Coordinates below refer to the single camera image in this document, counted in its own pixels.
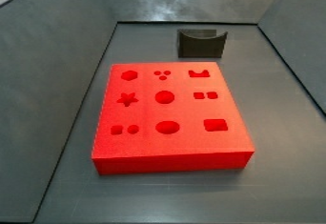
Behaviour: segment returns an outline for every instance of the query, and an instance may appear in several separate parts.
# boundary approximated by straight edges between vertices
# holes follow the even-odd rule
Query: gray floor
[[[243,171],[97,176],[91,151],[110,67],[182,62],[179,28],[230,32],[218,64],[255,142],[254,158]],[[119,25],[37,222],[325,222],[325,132],[325,117],[256,26]]]

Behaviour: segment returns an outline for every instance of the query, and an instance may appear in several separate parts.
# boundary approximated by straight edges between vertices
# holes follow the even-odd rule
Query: orange object
[[[92,155],[99,174],[244,168],[254,151],[215,62],[112,66]]]

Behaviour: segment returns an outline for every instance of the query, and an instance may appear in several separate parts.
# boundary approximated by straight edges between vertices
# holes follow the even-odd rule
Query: star-shaped hole
[[[126,107],[130,106],[131,103],[136,103],[139,100],[135,98],[135,92],[131,94],[122,93],[122,98],[118,100],[118,103],[123,103]]]

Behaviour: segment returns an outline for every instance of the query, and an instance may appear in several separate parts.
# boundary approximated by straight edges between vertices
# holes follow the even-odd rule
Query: gray wall
[[[258,26],[326,112],[326,0],[277,0]]]
[[[32,221],[116,22],[100,0],[0,10],[0,222]]]
[[[274,0],[106,0],[123,21],[256,23]]]

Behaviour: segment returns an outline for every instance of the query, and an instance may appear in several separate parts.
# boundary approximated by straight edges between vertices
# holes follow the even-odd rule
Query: gray panel
[[[110,67],[198,60],[176,58],[176,30],[194,28],[230,33],[216,61],[254,158],[243,171],[97,176],[91,151]],[[325,131],[325,117],[256,27],[119,25],[36,222],[326,222]]]
[[[107,0],[122,21],[256,23],[274,0]]]
[[[99,0],[0,10],[0,222],[32,221],[116,22]]]
[[[326,0],[277,0],[259,27],[326,112]]]

